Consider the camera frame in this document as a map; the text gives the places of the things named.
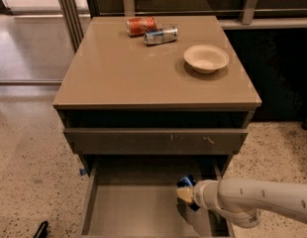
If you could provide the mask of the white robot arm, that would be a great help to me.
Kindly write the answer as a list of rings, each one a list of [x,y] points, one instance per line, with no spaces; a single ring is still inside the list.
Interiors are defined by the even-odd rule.
[[[194,210],[204,208],[242,228],[260,223],[266,210],[307,224],[307,184],[251,178],[204,179],[192,176],[177,183],[177,196]]]

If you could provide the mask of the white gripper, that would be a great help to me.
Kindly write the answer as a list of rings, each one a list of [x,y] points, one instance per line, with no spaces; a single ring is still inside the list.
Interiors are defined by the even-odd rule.
[[[205,179],[198,182],[194,187],[179,187],[176,190],[177,196],[188,204],[195,203],[205,209],[217,210],[218,203],[218,185],[216,180]]]

